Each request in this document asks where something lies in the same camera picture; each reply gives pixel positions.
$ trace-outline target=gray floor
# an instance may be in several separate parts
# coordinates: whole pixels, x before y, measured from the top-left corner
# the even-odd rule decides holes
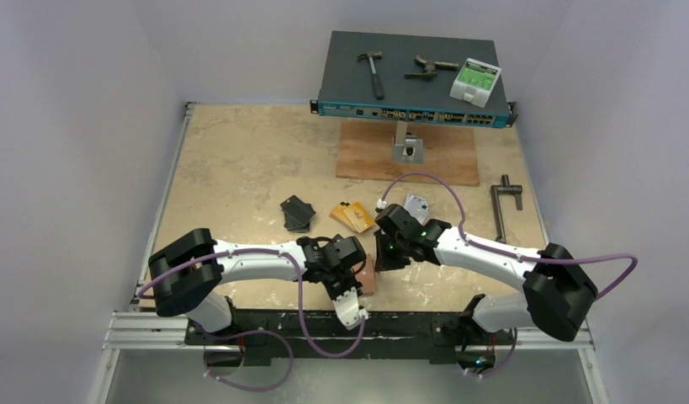
[[[558,403],[591,404],[575,350],[517,351],[507,369],[484,380],[458,366],[415,360],[298,359],[290,379],[264,393],[238,391],[203,377],[200,351],[122,351],[108,403]],[[286,368],[242,368],[231,379],[275,381]]]

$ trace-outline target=white wall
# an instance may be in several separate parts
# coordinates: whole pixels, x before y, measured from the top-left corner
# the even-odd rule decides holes
[[[494,40],[506,93],[515,100],[570,3],[134,0],[179,94],[227,103],[316,98],[333,30]]]
[[[85,401],[182,107],[128,1],[0,1],[0,403]]]
[[[689,0],[575,1],[520,101],[552,239],[639,255],[590,315],[612,402],[689,402]]]

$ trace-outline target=white plastic box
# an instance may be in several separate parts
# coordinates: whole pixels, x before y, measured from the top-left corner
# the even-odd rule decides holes
[[[485,107],[498,82],[501,69],[475,59],[466,59],[453,81],[450,96],[467,101],[476,107]]]

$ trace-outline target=plywood base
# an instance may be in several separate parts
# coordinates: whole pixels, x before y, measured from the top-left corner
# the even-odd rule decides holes
[[[400,164],[391,158],[396,123],[342,122],[337,177],[391,180],[403,173],[425,171],[451,185],[480,184],[473,130],[451,125],[409,124],[408,132],[423,139],[423,164]],[[435,183],[428,177],[404,181]]]

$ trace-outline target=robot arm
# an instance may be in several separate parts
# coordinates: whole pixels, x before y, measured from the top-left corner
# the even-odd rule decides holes
[[[551,337],[572,341],[597,289],[579,265],[523,262],[474,247],[449,223],[429,220],[424,226],[400,205],[389,205],[375,219],[390,248],[415,261],[466,268],[510,285],[519,293],[502,297],[478,295],[466,313],[486,332],[536,326]],[[572,258],[561,246],[545,250],[513,247],[468,235],[469,240],[533,258]]]
[[[296,242],[242,245],[215,240],[208,229],[196,229],[151,256],[151,278],[208,254],[216,258],[168,275],[154,286],[159,316],[185,314],[207,332],[228,329],[234,325],[234,306],[213,291],[215,286],[251,279],[298,281],[299,268],[302,280],[325,286],[344,327],[352,329],[368,317],[358,304],[361,284],[351,270],[366,259],[356,237],[301,237]]]

